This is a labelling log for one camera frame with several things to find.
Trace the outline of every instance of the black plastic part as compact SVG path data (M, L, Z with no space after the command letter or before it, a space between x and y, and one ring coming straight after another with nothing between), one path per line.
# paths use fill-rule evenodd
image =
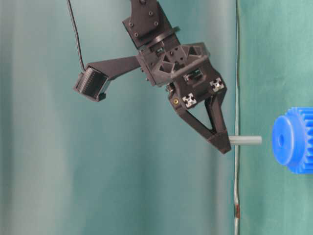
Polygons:
M79 75L74 90L92 101L99 102L106 98L105 91L109 84L110 81L107 76L89 67Z
M222 153L230 141L221 105L227 88L212 67L204 43L181 45L162 7L156 0L131 0L132 15L123 21L139 50L137 56L87 64L74 89L93 101L106 97L106 89L117 77L141 67L151 85L166 85L177 114ZM212 129L208 129L189 109L205 104Z

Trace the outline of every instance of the green backdrop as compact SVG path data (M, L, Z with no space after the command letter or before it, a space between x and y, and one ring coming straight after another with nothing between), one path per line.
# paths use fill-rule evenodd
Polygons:
M241 234L312 234L313 177L293 175L271 152L271 127L293 106L313 106L313 2L239 0Z
M235 1L160 2L183 44L210 50L233 134ZM136 54L128 0L72 4L85 62ZM79 72L65 0L0 0L0 234L232 234L234 153L206 143L140 70L100 103L73 91Z

